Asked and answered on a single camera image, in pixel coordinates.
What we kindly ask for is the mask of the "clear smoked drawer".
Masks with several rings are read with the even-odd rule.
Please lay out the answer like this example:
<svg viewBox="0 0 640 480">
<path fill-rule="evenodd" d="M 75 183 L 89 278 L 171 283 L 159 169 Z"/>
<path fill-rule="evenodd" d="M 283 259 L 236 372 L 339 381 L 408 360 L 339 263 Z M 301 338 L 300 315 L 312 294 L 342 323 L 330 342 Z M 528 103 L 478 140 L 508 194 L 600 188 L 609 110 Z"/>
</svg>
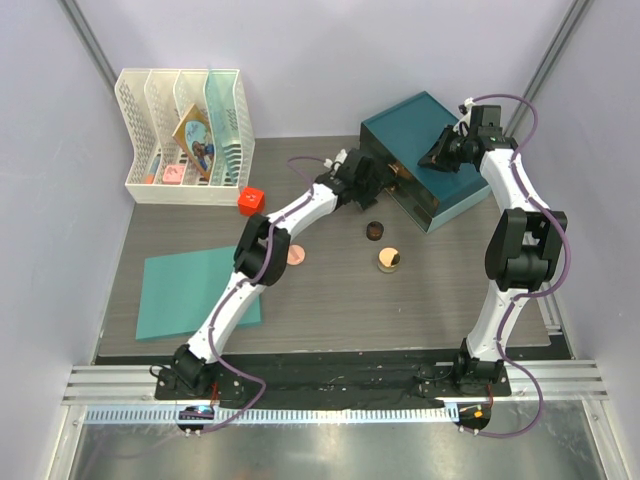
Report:
<svg viewBox="0 0 640 480">
<path fill-rule="evenodd" d="M 373 158 L 384 161 L 389 168 L 395 173 L 396 177 L 402 177 L 405 179 L 417 177 L 411 173 L 408 169 L 408 160 L 400 160 L 396 154 L 393 154 L 388 147 L 385 147 L 381 140 L 379 140 L 373 133 L 373 130 L 366 126 L 364 122 L 360 126 L 360 148 L 366 153 L 370 154 Z"/>
<path fill-rule="evenodd" d="M 387 192 L 425 233 L 435 227 L 439 201 L 418 180 L 396 177 Z"/>
</svg>

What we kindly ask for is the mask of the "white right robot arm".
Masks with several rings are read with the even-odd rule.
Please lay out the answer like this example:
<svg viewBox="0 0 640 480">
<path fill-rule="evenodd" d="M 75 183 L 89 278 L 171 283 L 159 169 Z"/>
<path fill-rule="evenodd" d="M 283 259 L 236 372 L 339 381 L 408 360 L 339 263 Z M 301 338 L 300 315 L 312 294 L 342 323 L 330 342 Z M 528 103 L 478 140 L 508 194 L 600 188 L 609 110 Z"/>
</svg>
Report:
<svg viewBox="0 0 640 480">
<path fill-rule="evenodd" d="M 550 210 L 522 172 L 517 142 L 504 135 L 500 119 L 498 105 L 465 108 L 463 118 L 445 127 L 419 162 L 442 172 L 473 165 L 501 212 L 485 254 L 488 292 L 448 375 L 465 395 L 500 382 L 515 322 L 554 276 L 567 227 L 566 215 Z"/>
</svg>

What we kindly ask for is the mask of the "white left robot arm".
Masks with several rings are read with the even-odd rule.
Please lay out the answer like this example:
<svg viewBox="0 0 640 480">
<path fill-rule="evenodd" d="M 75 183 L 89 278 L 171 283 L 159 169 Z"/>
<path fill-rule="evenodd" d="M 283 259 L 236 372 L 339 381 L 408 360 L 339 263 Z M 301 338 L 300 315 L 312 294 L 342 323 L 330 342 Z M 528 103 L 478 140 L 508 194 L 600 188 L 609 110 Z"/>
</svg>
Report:
<svg viewBox="0 0 640 480">
<path fill-rule="evenodd" d="M 389 163 L 359 150 L 341 152 L 326 170 L 287 206 L 251 215 L 233 255 L 229 281 L 201 327 L 181 345 L 163 370 L 166 385 L 190 398 L 205 397 L 214 384 L 215 363 L 248 307 L 284 274 L 291 241 L 319 219 L 351 202 L 361 209 L 394 181 Z"/>
</svg>

